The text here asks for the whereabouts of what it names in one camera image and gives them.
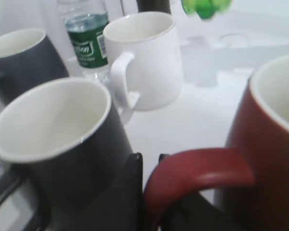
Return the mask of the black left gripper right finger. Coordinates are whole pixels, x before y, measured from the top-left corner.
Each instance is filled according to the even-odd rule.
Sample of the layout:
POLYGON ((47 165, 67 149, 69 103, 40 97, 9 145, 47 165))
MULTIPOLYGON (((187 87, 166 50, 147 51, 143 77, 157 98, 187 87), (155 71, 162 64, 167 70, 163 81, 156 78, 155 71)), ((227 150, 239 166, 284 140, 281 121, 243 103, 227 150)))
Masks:
POLYGON ((212 167, 198 155, 161 154, 156 168, 156 209, 163 231, 226 231, 227 216, 199 191, 212 186, 212 167))

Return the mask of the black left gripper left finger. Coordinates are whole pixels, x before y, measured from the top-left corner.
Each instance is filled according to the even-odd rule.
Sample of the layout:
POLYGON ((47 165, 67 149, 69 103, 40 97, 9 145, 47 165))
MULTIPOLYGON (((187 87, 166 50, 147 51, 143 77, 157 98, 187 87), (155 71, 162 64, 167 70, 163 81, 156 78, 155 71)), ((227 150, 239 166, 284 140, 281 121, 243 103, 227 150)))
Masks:
POLYGON ((143 157, 128 156, 124 167, 106 178, 105 167, 60 163, 51 171, 54 199, 48 231, 138 231, 142 214, 143 157))

